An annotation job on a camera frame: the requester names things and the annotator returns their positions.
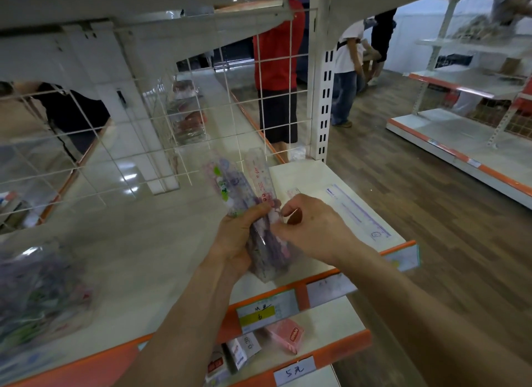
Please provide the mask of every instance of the red shirt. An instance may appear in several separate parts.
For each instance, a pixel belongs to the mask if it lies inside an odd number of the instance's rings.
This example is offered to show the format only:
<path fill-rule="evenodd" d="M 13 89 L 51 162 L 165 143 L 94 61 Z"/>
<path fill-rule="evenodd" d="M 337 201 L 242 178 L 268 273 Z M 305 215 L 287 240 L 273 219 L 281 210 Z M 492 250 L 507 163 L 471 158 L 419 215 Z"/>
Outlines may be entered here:
<path fill-rule="evenodd" d="M 290 8 L 295 11 L 292 23 L 292 48 L 291 55 L 297 55 L 303 40 L 305 29 L 305 12 L 299 0 L 288 0 Z M 259 75 L 259 53 L 257 51 L 257 36 L 253 37 L 253 52 L 255 56 L 255 86 L 260 90 L 260 78 L 262 77 L 263 90 L 288 90 L 289 86 L 296 87 L 296 63 L 297 58 L 292 58 L 289 67 L 290 56 L 290 21 L 284 21 L 281 25 L 269 31 L 259 34 L 261 47 L 260 60 L 286 57 L 278 61 L 261 62 L 261 74 Z"/>

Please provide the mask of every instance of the shoe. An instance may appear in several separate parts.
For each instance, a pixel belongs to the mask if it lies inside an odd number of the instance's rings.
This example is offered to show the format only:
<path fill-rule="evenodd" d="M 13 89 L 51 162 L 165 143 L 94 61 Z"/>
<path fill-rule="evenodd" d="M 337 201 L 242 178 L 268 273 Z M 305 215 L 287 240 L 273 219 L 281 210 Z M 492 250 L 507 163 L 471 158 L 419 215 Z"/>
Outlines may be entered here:
<path fill-rule="evenodd" d="M 353 122 L 351 121 L 345 121 L 342 123 L 337 123 L 336 125 L 332 124 L 332 126 L 338 127 L 338 128 L 351 128 L 353 126 Z"/>

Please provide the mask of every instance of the white box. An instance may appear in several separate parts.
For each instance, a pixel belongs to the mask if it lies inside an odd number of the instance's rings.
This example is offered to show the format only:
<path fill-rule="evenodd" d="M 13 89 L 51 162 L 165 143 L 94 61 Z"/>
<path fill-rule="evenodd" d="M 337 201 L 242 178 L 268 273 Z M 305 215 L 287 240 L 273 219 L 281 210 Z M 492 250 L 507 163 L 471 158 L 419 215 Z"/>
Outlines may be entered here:
<path fill-rule="evenodd" d="M 262 349 L 255 334 L 252 332 L 228 341 L 227 347 L 231 352 L 231 357 L 235 362 L 237 370 L 240 370 L 250 357 Z"/>
<path fill-rule="evenodd" d="M 211 354 L 211 361 L 207 366 L 205 385 L 214 387 L 231 375 L 227 366 L 227 358 L 223 353 L 222 345 L 216 345 Z"/>

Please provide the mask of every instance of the pink box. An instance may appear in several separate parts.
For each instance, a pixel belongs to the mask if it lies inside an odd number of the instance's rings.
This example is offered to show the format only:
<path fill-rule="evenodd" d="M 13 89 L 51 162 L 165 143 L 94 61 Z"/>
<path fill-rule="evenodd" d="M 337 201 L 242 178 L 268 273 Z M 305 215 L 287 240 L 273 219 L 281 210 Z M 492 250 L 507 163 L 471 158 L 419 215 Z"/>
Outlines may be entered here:
<path fill-rule="evenodd" d="M 290 352 L 297 354 L 305 329 L 296 322 L 285 318 L 264 327 L 272 339 Z"/>

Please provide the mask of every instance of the white wall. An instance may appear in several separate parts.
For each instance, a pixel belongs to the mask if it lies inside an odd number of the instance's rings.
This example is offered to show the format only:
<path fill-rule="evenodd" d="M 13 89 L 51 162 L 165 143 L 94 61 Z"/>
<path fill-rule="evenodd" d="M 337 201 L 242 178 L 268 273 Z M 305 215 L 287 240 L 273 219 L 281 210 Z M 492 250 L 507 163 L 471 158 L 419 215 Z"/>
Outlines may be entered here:
<path fill-rule="evenodd" d="M 455 9 L 448 34 L 467 24 L 479 14 L 491 12 L 493 0 L 461 0 Z M 415 45 L 417 39 L 435 38 L 442 25 L 448 0 L 418 0 L 397 9 L 397 27 L 390 41 L 385 68 L 399 73 L 424 70 L 427 67 L 432 48 Z M 519 34 L 532 34 L 532 19 L 523 19 L 518 24 Z M 371 29 L 364 33 L 371 39 Z M 452 49 L 443 49 L 441 54 L 452 54 Z"/>

